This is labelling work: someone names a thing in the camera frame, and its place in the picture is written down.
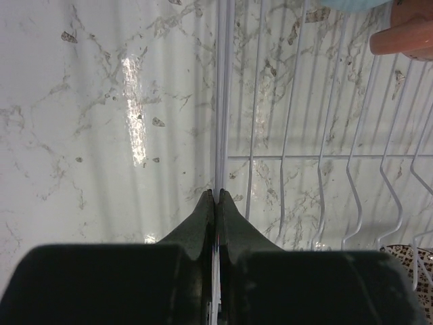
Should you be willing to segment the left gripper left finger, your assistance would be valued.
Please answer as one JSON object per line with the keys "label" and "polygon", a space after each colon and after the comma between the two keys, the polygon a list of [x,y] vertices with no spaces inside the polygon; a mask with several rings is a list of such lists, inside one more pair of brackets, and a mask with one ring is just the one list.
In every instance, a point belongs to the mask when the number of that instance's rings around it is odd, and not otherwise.
{"label": "left gripper left finger", "polygon": [[47,244],[8,284],[10,324],[205,324],[214,200],[154,244]]}

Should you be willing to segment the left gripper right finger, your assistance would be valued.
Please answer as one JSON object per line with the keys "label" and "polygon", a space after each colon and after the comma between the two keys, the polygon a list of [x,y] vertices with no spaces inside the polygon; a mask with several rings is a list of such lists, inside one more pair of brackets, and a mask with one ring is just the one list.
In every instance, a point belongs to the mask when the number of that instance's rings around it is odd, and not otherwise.
{"label": "left gripper right finger", "polygon": [[216,207],[228,324],[425,324],[402,265],[378,251],[285,251],[221,190]]}

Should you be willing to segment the white wire dish rack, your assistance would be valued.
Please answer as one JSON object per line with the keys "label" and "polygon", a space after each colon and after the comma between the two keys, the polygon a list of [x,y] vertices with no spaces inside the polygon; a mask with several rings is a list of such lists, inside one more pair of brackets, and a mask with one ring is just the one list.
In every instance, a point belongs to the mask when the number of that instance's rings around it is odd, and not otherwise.
{"label": "white wire dish rack", "polygon": [[227,178],[288,251],[432,251],[432,63],[376,56],[392,2],[236,1]]}

